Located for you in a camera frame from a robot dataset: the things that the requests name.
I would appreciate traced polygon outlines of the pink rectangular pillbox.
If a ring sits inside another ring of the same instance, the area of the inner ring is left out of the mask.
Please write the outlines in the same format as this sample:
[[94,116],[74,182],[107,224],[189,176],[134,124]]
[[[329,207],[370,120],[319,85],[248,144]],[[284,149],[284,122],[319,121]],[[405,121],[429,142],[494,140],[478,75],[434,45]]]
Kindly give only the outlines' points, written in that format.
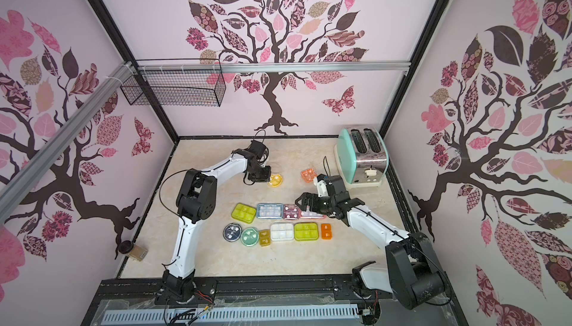
[[299,208],[299,218],[301,220],[321,220],[325,219],[326,217],[323,214],[319,214],[314,211],[306,211],[302,208]]

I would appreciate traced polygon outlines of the orange two-cell pillbox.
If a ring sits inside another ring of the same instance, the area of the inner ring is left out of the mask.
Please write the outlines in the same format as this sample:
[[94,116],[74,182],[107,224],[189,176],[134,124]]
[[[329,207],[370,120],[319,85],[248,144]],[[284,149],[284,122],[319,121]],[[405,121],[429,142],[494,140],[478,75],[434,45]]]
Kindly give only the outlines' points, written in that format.
[[333,237],[332,226],[329,223],[322,223],[320,225],[320,236],[322,240],[331,240]]

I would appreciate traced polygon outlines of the yellow round pillbox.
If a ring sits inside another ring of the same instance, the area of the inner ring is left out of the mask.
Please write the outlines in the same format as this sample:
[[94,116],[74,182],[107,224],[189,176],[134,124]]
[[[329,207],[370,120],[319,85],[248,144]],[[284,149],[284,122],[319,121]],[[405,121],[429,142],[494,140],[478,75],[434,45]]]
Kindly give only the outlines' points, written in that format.
[[280,187],[282,185],[283,181],[284,181],[284,179],[283,179],[282,175],[277,173],[277,174],[271,175],[271,177],[268,181],[268,184],[271,187]]

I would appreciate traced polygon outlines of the orange small pillbox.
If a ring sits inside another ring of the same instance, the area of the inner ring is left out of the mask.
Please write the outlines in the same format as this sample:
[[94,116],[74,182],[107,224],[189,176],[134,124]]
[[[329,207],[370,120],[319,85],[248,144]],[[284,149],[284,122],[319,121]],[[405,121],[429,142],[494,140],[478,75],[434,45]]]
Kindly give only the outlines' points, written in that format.
[[301,177],[305,183],[312,183],[317,177],[317,172],[314,168],[310,167],[301,172]]

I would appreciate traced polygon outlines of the lime green square pillbox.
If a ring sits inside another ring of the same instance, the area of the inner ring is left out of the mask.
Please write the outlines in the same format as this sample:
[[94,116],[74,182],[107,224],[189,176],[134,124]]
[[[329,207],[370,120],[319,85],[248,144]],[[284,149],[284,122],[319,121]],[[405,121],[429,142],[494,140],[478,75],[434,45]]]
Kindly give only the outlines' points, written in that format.
[[317,223],[296,223],[293,232],[294,239],[300,242],[315,241],[320,237]]

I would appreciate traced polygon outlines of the magenta small pillbox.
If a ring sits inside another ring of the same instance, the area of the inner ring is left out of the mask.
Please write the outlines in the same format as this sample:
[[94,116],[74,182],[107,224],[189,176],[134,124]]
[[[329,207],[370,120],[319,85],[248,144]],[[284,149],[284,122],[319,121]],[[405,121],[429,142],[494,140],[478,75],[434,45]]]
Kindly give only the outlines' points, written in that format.
[[282,217],[284,220],[299,220],[300,210],[294,204],[284,204]]

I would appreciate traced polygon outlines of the teal rectangular pillbox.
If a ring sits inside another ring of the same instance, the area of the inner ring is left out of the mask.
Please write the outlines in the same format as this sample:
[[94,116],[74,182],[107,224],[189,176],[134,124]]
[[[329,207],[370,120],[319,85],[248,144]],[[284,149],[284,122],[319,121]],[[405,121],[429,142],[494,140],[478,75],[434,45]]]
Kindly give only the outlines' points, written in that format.
[[265,220],[281,220],[283,218],[284,205],[280,203],[259,203],[256,217]]

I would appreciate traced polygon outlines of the white square pillbox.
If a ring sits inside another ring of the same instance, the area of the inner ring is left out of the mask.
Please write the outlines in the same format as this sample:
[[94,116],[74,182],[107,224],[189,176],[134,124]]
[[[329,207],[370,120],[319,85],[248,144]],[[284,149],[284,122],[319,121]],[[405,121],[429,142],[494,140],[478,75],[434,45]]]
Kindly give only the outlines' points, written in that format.
[[292,223],[274,223],[270,231],[271,241],[274,243],[294,240],[294,224]]

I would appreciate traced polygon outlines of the yellow small pillbox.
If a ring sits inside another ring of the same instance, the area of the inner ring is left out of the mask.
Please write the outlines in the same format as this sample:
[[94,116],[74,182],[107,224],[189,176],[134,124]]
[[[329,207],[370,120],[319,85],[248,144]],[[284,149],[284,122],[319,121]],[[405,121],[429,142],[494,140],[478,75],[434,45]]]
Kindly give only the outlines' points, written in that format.
[[262,247],[271,245],[271,231],[269,229],[259,231],[259,245]]

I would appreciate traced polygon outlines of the navy round pillbox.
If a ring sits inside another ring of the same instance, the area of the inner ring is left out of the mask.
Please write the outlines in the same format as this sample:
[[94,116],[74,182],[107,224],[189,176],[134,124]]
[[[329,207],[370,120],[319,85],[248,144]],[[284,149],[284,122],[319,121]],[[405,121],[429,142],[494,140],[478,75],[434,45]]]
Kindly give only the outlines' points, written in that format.
[[230,223],[223,229],[223,239],[229,243],[239,241],[242,235],[242,227],[238,223]]

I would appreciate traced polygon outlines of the green round pillbox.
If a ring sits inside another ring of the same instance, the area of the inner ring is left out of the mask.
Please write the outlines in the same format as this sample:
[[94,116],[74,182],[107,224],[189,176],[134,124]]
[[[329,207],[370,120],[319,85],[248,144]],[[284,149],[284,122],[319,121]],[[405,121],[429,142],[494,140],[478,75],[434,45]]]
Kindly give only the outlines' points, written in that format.
[[259,243],[259,230],[253,227],[249,227],[243,230],[241,233],[241,243],[246,247],[253,247]]

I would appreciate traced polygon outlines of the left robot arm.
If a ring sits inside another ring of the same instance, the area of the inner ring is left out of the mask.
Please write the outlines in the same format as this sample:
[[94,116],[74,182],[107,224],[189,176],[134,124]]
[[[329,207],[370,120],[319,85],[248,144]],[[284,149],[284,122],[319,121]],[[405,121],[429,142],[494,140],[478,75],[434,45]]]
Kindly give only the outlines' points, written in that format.
[[239,174],[253,183],[269,182],[268,156],[266,145],[252,140],[247,148],[233,150],[227,159],[211,167],[184,171],[175,200],[179,221],[177,238],[171,262],[162,277],[165,290],[179,299],[193,296],[198,242],[205,221],[215,210],[217,187]]

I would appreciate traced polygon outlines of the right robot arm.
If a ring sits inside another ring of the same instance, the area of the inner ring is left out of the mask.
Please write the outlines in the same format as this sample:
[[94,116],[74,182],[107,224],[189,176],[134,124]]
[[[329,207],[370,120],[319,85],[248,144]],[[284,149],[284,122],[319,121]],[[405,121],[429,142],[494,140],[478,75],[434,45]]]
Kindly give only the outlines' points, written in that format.
[[366,263],[357,268],[362,284],[391,293],[408,310],[423,304],[442,307],[452,300],[452,287],[428,237],[400,229],[376,215],[366,203],[350,196],[341,176],[320,174],[316,193],[302,193],[295,205],[342,221],[384,250],[386,265]]

